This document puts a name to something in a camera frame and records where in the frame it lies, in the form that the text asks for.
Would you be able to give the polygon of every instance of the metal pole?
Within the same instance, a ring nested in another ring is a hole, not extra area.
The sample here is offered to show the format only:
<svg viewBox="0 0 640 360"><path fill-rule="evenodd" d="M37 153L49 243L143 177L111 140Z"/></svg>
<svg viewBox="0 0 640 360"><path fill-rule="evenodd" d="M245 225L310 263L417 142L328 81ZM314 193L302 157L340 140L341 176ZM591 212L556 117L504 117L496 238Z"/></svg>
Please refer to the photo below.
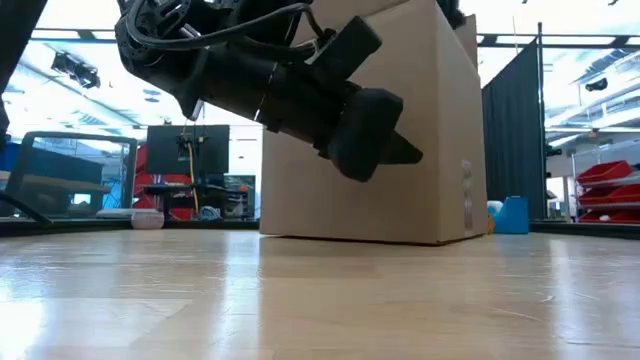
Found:
<svg viewBox="0 0 640 360"><path fill-rule="evenodd" d="M545 138L545 107L544 107L544 62L543 62L543 46L542 46L542 23L538 23L538 96L539 96L539 111L540 111L540 141L542 142L542 190L544 203L547 203L547 142ZM547 218L548 209L544 207L542 212L543 218Z"/></svg>
<svg viewBox="0 0 640 360"><path fill-rule="evenodd" d="M562 191L564 192L564 221L571 224L571 196L569 195L569 177L562 177Z"/></svg>

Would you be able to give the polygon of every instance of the blue container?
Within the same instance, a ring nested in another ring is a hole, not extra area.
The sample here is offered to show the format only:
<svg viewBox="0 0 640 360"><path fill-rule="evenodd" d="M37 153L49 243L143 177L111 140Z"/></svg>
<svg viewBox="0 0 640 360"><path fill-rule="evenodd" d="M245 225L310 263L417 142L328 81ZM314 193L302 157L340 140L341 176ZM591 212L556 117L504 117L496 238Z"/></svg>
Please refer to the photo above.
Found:
<svg viewBox="0 0 640 360"><path fill-rule="evenodd" d="M6 144L4 151L0 153L0 171L13 171L18 160L18 151L20 151L20 144Z"/></svg>
<svg viewBox="0 0 640 360"><path fill-rule="evenodd" d="M529 202L527 198L508 197L500 212L493 216L496 234L528 234Z"/></svg>

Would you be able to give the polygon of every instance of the cardboard box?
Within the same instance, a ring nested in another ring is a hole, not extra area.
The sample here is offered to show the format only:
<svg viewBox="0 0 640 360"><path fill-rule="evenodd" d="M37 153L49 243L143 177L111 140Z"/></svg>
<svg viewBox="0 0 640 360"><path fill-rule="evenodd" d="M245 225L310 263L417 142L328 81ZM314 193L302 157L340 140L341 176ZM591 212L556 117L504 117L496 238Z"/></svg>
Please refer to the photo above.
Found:
<svg viewBox="0 0 640 360"><path fill-rule="evenodd" d="M347 4L368 2L329 3L339 3L336 11L343 11ZM336 24L357 15L316 13L319 21L331 18ZM366 20L383 46L352 80L404 99L396 129L424 158L418 165L380 166L362 184L342 177L310 145L265 131L261 233L423 244L486 233L482 99L475 61L433 0L384 7ZM475 29L466 31L475 37Z"/></svg>

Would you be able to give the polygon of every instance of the black cable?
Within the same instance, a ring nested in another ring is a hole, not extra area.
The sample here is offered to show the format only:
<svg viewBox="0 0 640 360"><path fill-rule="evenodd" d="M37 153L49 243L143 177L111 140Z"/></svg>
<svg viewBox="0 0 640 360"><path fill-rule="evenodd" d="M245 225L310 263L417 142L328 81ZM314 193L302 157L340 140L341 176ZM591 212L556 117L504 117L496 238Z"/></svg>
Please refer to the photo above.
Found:
<svg viewBox="0 0 640 360"><path fill-rule="evenodd" d="M129 32L129 36L131 36L133 40L152 49L175 51L200 49L217 43L237 39L239 36L245 35L248 31L250 31L252 27L263 25L263 23L273 20L276 17L292 16L299 13L306 14L311 28L316 34L318 34L318 36L322 36L324 34L322 28L318 25L316 19L313 17L311 7L308 4L297 3L282 7L267 15L249 20L240 25L216 31L211 34L196 36L187 39L156 39L154 37L144 35L136 27L136 19L144 1L146 0L135 0L133 5L131 6L129 13L127 14L127 30Z"/></svg>
<svg viewBox="0 0 640 360"><path fill-rule="evenodd" d="M298 47L286 47L258 42L247 36L234 40L231 44L257 57L272 61L305 61L315 55L316 48L313 44L304 44Z"/></svg>

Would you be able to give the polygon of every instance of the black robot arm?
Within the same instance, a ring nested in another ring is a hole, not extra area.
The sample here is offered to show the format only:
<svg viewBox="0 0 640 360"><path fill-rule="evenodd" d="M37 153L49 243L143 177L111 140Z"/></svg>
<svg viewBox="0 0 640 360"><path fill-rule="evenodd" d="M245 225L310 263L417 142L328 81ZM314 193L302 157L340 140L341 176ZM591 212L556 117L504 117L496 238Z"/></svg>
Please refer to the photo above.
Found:
<svg viewBox="0 0 640 360"><path fill-rule="evenodd" d="M348 81L380 39L359 17L339 33L322 29L311 1L120 2L120 57L186 117L208 102L313 145L348 178L418 163L422 152L394 130L402 99ZM303 14L317 39L291 47Z"/></svg>

